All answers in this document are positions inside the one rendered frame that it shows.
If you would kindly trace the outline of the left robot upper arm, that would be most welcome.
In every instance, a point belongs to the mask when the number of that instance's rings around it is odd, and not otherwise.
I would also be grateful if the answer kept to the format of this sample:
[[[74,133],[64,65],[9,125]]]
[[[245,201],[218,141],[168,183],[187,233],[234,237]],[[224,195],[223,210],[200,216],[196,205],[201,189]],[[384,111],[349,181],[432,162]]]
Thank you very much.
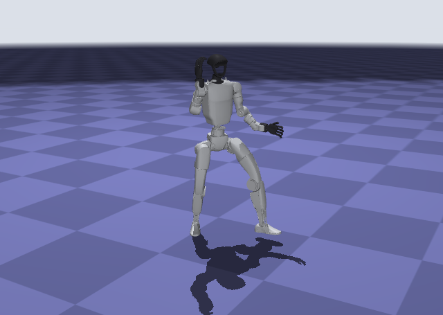
[[[235,103],[235,108],[237,115],[239,117],[244,117],[248,113],[248,108],[243,106],[243,97],[242,97],[242,86],[238,82],[232,82],[233,84],[233,101]]]

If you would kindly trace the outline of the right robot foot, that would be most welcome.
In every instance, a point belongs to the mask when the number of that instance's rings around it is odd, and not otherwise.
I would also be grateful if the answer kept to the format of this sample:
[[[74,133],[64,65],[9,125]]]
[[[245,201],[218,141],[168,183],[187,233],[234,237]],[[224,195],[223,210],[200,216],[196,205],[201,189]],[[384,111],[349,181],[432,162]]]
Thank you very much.
[[[201,232],[200,231],[200,224],[198,223],[198,226],[197,226],[197,222],[195,222],[194,224],[192,222],[192,226],[190,229],[190,235],[191,236],[199,236],[200,232]]]

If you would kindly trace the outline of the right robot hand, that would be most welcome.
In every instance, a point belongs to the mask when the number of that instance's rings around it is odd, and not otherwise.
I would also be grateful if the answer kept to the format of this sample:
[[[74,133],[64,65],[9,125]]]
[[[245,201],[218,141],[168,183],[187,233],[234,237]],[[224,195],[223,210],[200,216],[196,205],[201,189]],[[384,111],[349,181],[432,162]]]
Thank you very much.
[[[200,57],[195,62],[195,75],[196,75],[195,82],[199,81],[199,86],[201,88],[204,87],[204,78],[202,78],[202,64],[203,64],[203,61],[206,59],[207,58],[205,58],[205,57]]]

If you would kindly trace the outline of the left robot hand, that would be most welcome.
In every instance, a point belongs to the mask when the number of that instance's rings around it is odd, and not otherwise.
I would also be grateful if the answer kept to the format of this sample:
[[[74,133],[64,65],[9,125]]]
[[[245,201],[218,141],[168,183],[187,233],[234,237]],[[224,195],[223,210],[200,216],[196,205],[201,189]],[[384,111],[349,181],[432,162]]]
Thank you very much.
[[[269,125],[266,124],[266,123],[260,123],[260,125],[264,125],[264,132],[269,132],[269,133],[271,133],[273,135],[277,135],[280,138],[282,138],[281,135],[283,135],[283,132],[284,132],[283,126],[279,126],[279,125],[276,125],[276,124],[279,124],[279,122],[275,122],[275,123],[272,123],[272,124],[269,124]],[[282,129],[280,129],[280,128],[282,128]],[[278,130],[281,131],[281,132],[279,132]],[[279,134],[277,134],[277,133],[279,133]]]

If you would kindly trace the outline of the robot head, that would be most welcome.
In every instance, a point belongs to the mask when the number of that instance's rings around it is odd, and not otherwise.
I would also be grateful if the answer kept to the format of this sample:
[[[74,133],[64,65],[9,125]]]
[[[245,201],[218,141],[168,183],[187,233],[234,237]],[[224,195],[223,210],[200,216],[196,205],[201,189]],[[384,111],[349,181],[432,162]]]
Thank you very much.
[[[213,77],[212,77],[212,79],[210,81],[216,80],[216,82],[212,82],[212,83],[215,83],[215,84],[222,84],[222,83],[224,83],[224,81],[221,80],[221,79],[222,79],[222,77],[224,77],[224,75],[226,73],[227,62],[228,62],[228,60],[223,55],[220,55],[220,54],[214,54],[214,55],[211,55],[208,58],[207,63],[209,65],[211,65],[211,67],[213,68],[213,72],[214,72]],[[215,68],[218,68],[219,66],[224,66],[224,72],[223,73],[217,73],[216,72]]]

